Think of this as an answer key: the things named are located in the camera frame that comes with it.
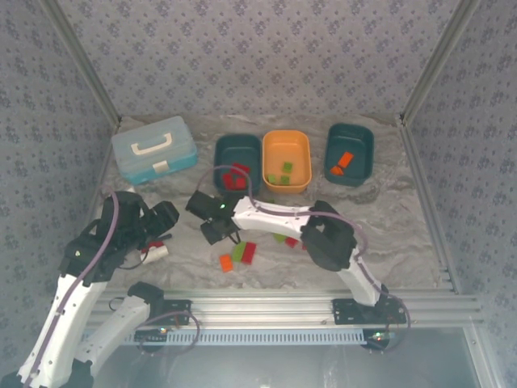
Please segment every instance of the patterned wall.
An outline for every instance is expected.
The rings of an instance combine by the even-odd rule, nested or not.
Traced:
[[[0,375],[27,357],[110,125],[36,0],[0,2]]]
[[[119,114],[400,112],[457,0],[60,0]]]
[[[517,386],[517,4],[481,2],[412,130],[466,292]]]

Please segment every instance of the cable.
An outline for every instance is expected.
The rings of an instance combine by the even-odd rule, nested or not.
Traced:
[[[149,256],[149,251],[150,251],[150,248],[147,247],[147,252],[145,253],[144,258],[142,260],[140,260],[138,263],[136,263],[135,265],[132,265],[131,267],[119,267],[119,269],[125,269],[126,271],[130,271],[132,269],[140,267],[145,262],[145,259],[147,259],[147,256]]]
[[[261,207],[260,205],[257,204],[257,202],[255,201],[254,197],[253,197],[253,182],[251,181],[251,178],[250,176],[248,175],[247,172],[245,172],[243,169],[239,168],[239,167],[236,167],[236,166],[230,166],[230,165],[220,165],[220,166],[215,166],[215,167],[212,167],[210,168],[209,170],[207,170],[203,176],[201,176],[197,186],[195,187],[195,190],[198,191],[201,187],[201,184],[203,183],[203,181],[206,179],[206,177],[208,176],[208,174],[210,174],[211,172],[213,171],[217,171],[217,170],[227,170],[227,169],[234,169],[234,170],[237,170],[239,171],[241,174],[243,174],[246,179],[247,179],[247,182],[248,182],[248,197],[250,198],[250,202],[252,204],[252,206],[254,208],[256,208],[258,211],[260,212],[263,212],[265,214],[270,214],[272,216],[280,216],[280,217],[303,217],[303,216],[315,216],[315,217],[330,217],[330,218],[335,218],[337,220],[340,220],[340,221],[343,221],[343,222],[346,222],[348,225],[350,225],[352,228],[354,228],[354,231],[360,236],[361,238],[361,241],[363,242],[363,246],[359,249],[359,251],[357,252],[357,254],[355,254],[354,256],[354,260],[355,262],[357,263],[357,265],[359,266],[359,269],[361,270],[361,272],[363,273],[364,277],[366,277],[366,279],[368,280],[368,282],[372,285],[372,287],[381,295],[384,295],[386,297],[391,297],[392,299],[396,300],[400,305],[401,305],[401,308],[404,310],[404,313],[406,314],[406,318],[407,318],[407,329],[404,331],[404,335],[402,335],[401,337],[401,340],[398,341],[395,345],[393,345],[389,351],[397,348],[398,346],[400,346],[401,342],[404,340],[404,338],[406,337],[406,334],[407,334],[407,331],[410,330],[411,328],[411,316],[410,316],[410,311],[407,309],[407,306],[406,304],[403,302],[403,300],[401,300],[399,297],[396,297],[395,295],[391,294],[391,293],[386,293],[384,290],[382,290],[376,283],[375,281],[372,279],[372,277],[368,274],[368,271],[367,269],[359,262],[359,257],[361,257],[365,252],[366,250],[368,249],[368,237],[367,235],[364,233],[363,231],[363,228],[361,228],[357,223],[355,223],[354,221],[352,220],[348,220],[346,219],[345,217],[343,217],[341,214],[337,214],[337,213],[329,213],[329,212],[313,212],[313,211],[308,211],[308,212],[299,212],[299,213],[293,213],[293,212],[277,212],[275,210],[270,210],[270,209],[265,209],[263,207]]]
[[[112,298],[108,303],[107,303],[107,306],[110,308],[111,311],[116,311],[116,309],[114,309],[113,307],[111,307],[111,303],[113,301],[123,301],[124,300],[124,297],[114,297]]]
[[[201,326],[200,326],[200,321],[197,320],[197,318],[194,316],[193,313],[191,313],[190,311],[171,311],[169,313],[165,313],[165,314],[162,314],[162,315],[158,315],[157,317],[154,317],[152,319],[148,319],[147,321],[145,321],[144,323],[142,323],[141,325],[139,325],[137,327],[137,329],[139,327],[143,327],[143,326],[147,326],[151,323],[154,323],[154,322],[157,322],[159,320],[162,320],[164,318],[169,318],[169,317],[177,317],[179,315],[182,315],[183,317],[188,317],[188,318],[191,318],[194,323],[195,323],[195,337],[194,339],[192,340],[192,342],[190,343],[190,345],[188,345],[187,347],[183,348],[182,350],[179,351],[178,354],[184,354],[186,352],[189,352],[190,350],[192,350],[194,347],[195,347],[195,344],[197,344],[197,342],[199,341],[200,339],[200,333],[201,333]],[[142,347],[142,344],[145,342],[146,340],[146,337],[144,337],[140,343],[138,344],[138,348],[139,350],[141,350],[144,354],[147,354],[149,356],[165,356],[164,353],[150,353],[150,352],[146,352],[143,347]]]
[[[156,240],[154,240],[154,242],[158,242],[158,241],[165,241],[169,238],[172,237],[172,234],[168,233],[168,234],[164,234],[163,236],[157,238]],[[144,262],[145,260],[147,259],[147,256],[149,255],[149,251],[150,251],[150,247],[147,246],[147,252],[145,253],[145,256],[142,260],[140,260],[140,262],[136,263],[135,265],[131,266],[131,267],[118,267],[118,269],[125,269],[125,270],[132,270],[132,269],[135,269],[135,268],[138,268],[140,267]]]
[[[79,276],[75,279],[72,285],[68,288],[65,293],[65,296],[61,299],[61,303],[57,306],[56,313],[54,314],[54,318],[48,327],[47,334],[43,338],[41,342],[40,350],[36,354],[36,358],[34,360],[34,364],[32,364],[31,371],[23,384],[23,388],[28,388],[33,380],[33,375],[35,375],[38,371],[38,367],[40,366],[41,360],[43,359],[43,355],[47,350],[48,344],[50,343],[50,339],[52,338],[54,331],[56,330],[57,323],[59,322],[59,318],[63,315],[65,311],[66,302],[70,299],[70,296],[75,291],[75,289],[79,286],[79,284],[84,280],[88,272],[98,263],[98,261],[103,256],[104,251],[106,250],[108,244],[115,233],[116,223],[119,219],[119,199],[117,198],[115,192],[112,188],[106,187],[108,192],[113,199],[113,217],[111,218],[110,228],[107,231],[106,238],[103,241],[103,244],[100,246],[99,250],[95,254],[94,258],[90,261],[90,263],[82,270]]]
[[[238,245],[241,242],[241,235],[239,234],[238,231],[235,232],[236,238],[233,238],[233,236],[231,234],[229,234],[228,237],[230,240],[232,240],[232,243],[234,243],[235,245]]]

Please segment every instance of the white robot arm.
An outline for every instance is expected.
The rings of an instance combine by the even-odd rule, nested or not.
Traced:
[[[162,313],[163,292],[137,283],[128,291],[129,297],[121,309],[79,345],[94,304],[125,256],[160,239],[179,219],[178,211],[168,201],[149,209],[136,193],[117,192],[116,196],[120,217],[100,260],[90,266],[100,252],[113,219],[112,198],[104,201],[101,218],[67,244],[56,295],[36,345],[19,371],[2,379],[0,388],[91,387],[93,376],[124,337],[147,318],[152,318],[155,310]],[[78,278],[82,282],[72,289]],[[62,309],[58,307],[61,303],[65,303]]]
[[[257,206],[273,213],[294,215],[272,215],[256,209]],[[338,273],[356,302],[374,306],[379,301],[382,285],[368,271],[363,259],[355,257],[358,250],[353,228],[337,219],[303,215],[309,212],[337,214],[324,201],[316,201],[313,207],[260,201],[252,204],[248,196],[231,195],[219,200],[197,191],[188,201],[187,211],[205,220],[201,231],[210,244],[239,230],[263,230],[301,240],[316,265]]]

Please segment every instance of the light blue box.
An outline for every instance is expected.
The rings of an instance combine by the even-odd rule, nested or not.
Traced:
[[[180,116],[117,133],[111,143],[120,174],[132,184],[197,163],[194,139]]]

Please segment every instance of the orange block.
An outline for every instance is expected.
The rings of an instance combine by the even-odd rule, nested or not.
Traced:
[[[219,257],[219,261],[221,262],[223,272],[233,271],[232,256],[222,255]]]
[[[330,169],[330,172],[334,175],[345,175],[340,166],[334,166]]]
[[[354,158],[354,154],[351,154],[350,152],[345,152],[343,156],[339,159],[338,166],[342,168],[347,168],[348,164],[350,164],[350,161]]]

